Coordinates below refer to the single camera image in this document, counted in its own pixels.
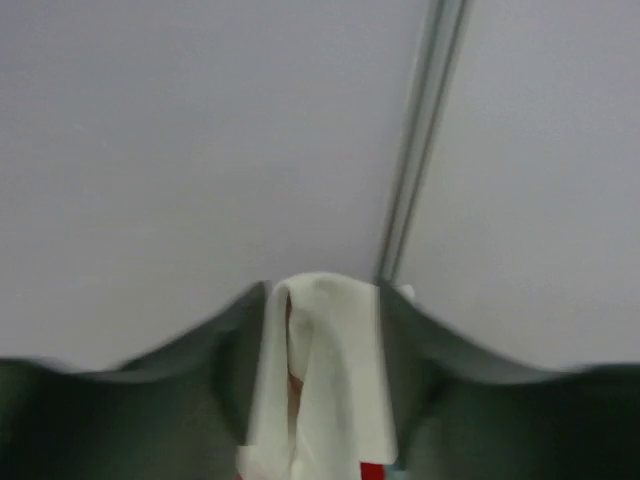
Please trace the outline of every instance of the white cloth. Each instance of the white cloth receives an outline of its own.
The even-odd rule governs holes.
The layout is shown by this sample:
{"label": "white cloth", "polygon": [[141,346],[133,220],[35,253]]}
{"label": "white cloth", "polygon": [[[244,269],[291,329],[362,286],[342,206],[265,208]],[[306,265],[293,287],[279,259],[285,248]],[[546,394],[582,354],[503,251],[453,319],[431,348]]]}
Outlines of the white cloth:
{"label": "white cloth", "polygon": [[[275,287],[267,302],[250,446],[239,449],[244,480],[359,480],[360,462],[395,461],[379,331],[373,285],[312,273]],[[288,408],[289,371],[304,382],[297,418]]]}

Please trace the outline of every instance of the gray wall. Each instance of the gray wall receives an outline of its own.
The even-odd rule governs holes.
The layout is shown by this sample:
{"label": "gray wall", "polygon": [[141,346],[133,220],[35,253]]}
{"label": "gray wall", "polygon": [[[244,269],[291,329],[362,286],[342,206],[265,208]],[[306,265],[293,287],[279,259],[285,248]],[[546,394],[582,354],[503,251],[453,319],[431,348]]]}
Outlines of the gray wall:
{"label": "gray wall", "polygon": [[0,2],[0,355],[373,272],[425,0]]}
{"label": "gray wall", "polygon": [[639,25],[474,2],[399,275],[426,308],[543,365],[640,360]]}

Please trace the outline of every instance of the red fabric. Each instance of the red fabric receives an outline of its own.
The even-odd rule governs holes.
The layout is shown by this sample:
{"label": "red fabric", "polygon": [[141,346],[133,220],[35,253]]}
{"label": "red fabric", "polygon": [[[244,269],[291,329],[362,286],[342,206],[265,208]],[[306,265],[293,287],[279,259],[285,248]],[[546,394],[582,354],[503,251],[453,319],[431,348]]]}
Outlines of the red fabric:
{"label": "red fabric", "polygon": [[[285,307],[285,321],[289,322],[289,316],[291,315],[291,297],[287,297],[287,304]],[[291,382],[291,389],[295,397],[300,397],[300,392],[302,390],[302,382],[289,374],[289,381]],[[361,463],[360,464],[360,478],[362,480],[384,480],[384,466],[378,465],[375,463]],[[242,480],[240,475],[236,476],[236,480]]]}

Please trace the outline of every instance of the wall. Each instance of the wall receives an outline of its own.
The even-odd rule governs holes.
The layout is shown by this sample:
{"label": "wall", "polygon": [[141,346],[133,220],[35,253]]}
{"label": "wall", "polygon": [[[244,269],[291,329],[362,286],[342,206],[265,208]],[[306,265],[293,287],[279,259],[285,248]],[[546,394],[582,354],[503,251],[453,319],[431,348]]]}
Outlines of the wall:
{"label": "wall", "polygon": [[640,3],[468,17],[399,281],[542,365],[640,360]]}
{"label": "wall", "polygon": [[0,4],[0,354],[85,368],[368,278],[422,0]]}

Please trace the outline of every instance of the metal strip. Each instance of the metal strip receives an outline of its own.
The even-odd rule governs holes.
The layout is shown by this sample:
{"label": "metal strip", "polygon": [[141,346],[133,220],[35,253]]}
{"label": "metal strip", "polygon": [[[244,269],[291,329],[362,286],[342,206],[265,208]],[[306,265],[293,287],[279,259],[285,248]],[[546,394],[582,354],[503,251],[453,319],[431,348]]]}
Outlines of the metal strip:
{"label": "metal strip", "polygon": [[407,111],[407,125],[376,276],[396,276],[422,177],[428,166],[452,59],[470,0],[437,0],[427,14]]}

